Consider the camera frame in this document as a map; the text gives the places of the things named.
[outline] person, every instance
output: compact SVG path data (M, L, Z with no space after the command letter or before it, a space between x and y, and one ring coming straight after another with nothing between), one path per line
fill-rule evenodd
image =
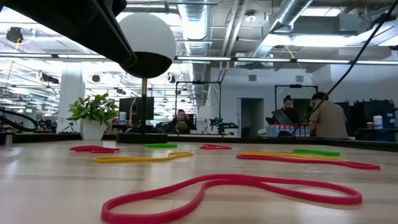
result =
M284 98L284 106L281 108L281 110L293 124L297 124L298 122L300 122L299 116L297 115L296 110L293 109L292 105L293 99L292 97L290 97L290 95L287 95Z
M169 132L176 132L175 127L176 127L177 123L185 123L187 125L187 129L186 130L179 130L180 134L181 133L189 133L191 129L196 129L195 125L192 123L192 121L185 114L184 110L178 110L177 117L174 118L169 123Z
M341 106L330 102L326 93L319 92L312 96L314 107L319 105L323 97L325 97L323 103L311 114L311 133L315 133L317 137L348 139L347 118Z

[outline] white flower pot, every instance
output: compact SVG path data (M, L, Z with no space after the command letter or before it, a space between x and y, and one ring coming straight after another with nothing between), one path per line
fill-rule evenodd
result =
M106 125L97 121L83 120L83 128L81 130L81 138L83 140L100 141L106 130Z

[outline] white ball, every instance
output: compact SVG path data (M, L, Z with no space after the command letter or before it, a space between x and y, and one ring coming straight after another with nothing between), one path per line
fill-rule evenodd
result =
M169 69L176 43L172 30L162 19L139 12L126 16L119 25L137 57L133 66L123 68L125 71L135 77L153 78Z

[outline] red rubber band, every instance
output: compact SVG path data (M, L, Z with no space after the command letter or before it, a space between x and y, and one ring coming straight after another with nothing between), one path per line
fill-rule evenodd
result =
M70 150L75 152L92 152L92 153L114 153L119 151L119 149L102 147L102 146L76 146L76 147L71 147Z
M232 149L232 147L229 146L219 146L219 145L213 145L213 144L204 144L200 149Z
M158 197L161 195L172 193L176 190L188 187L199 182L206 181L202 184L198 195L188 204L170 210L168 212L155 213L150 215L135 215L135 214L122 214L122 213L112 213L110 210L114 207L136 202L140 200L150 199ZM298 184L307 185L312 187L321 187L325 189L338 190L340 192L348 194L348 196L329 196L329 195L318 195L311 194L307 192L301 192L298 190L285 189L282 187L277 187L274 185L266 184ZM310 200L313 202L330 203L336 205L357 205L362 203L362 195L358 191L345 187L342 185L331 184L327 182L320 182L314 180L299 180L299 179L283 179L275 177L257 177L252 175L242 175L242 174L211 174L196 177L184 182L174 184L168 187L162 187L160 189L149 190L146 192L140 192L136 194L128 194L114 199L108 200L103 206L101 211L101 218L111 224L158 224L158 223L168 223L179 218L188 215L194 209L199 206L200 202L203 200L205 195L205 190L209 187L217 185L247 185L251 187L258 187L260 189L268 190L273 193L286 195L294 198L301 198L305 200Z
M285 158L278 156L260 156L260 155L237 155L237 159L252 159L252 160L267 160L267 161L282 161L282 162L296 162L296 163L309 163L309 164L332 164L338 166L346 166L355 169L366 169L366 170L380 170L380 166L373 164L366 164L362 162L350 162L350 161L324 161L324 160L313 160L313 159L294 159Z

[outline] laptop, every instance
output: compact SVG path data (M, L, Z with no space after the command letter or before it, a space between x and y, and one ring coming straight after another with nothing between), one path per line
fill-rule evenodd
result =
M281 109L273 111L272 115L274 115L279 124L293 124Z

